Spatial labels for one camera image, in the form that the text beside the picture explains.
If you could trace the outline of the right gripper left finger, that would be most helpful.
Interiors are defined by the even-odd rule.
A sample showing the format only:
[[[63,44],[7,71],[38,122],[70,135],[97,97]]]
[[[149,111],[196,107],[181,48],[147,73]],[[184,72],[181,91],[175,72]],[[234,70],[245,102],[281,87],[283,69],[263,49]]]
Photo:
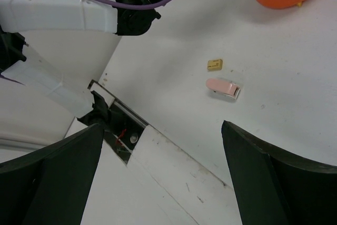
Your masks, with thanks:
[[[1,224],[80,224],[103,137],[94,124],[1,163]]]

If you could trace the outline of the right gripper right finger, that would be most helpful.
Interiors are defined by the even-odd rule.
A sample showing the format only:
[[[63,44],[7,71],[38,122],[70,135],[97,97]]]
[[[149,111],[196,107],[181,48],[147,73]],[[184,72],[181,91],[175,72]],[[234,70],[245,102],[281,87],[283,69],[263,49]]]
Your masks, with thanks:
[[[224,152],[243,224],[336,224],[336,167],[224,121]]]

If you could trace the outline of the small tan eraser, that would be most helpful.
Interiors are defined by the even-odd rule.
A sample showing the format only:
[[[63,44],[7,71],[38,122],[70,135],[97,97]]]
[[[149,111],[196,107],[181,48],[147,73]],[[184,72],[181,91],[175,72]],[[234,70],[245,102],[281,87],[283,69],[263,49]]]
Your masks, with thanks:
[[[220,71],[223,68],[223,60],[218,58],[214,60],[209,60],[207,62],[207,70],[211,71]]]

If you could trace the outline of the pink white eraser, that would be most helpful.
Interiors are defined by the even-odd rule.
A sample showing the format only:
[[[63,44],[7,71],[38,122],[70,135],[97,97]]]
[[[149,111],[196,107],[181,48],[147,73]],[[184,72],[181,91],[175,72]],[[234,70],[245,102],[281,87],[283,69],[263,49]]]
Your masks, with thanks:
[[[214,93],[221,94],[223,96],[227,96],[233,100],[236,100],[241,88],[227,80],[223,79],[215,79],[215,78],[210,78],[206,80],[206,87],[213,91]]]

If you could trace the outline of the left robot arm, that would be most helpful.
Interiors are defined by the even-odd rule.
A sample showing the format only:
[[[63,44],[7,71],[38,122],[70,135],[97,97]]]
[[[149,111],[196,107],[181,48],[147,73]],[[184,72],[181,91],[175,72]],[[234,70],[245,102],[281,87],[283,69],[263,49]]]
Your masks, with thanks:
[[[1,0],[1,78],[33,87],[80,122],[107,123],[111,112],[96,92],[75,87],[33,50],[23,32],[100,31],[118,36],[146,33],[157,8],[172,0]]]

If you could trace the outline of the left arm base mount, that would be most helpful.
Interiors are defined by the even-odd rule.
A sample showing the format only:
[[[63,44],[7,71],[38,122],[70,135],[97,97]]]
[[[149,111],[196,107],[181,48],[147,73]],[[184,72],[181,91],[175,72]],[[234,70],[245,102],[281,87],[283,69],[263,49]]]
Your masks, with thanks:
[[[101,125],[105,142],[124,164],[128,164],[148,123],[99,82],[91,80],[88,89],[94,99],[92,110],[78,121],[86,126]]]

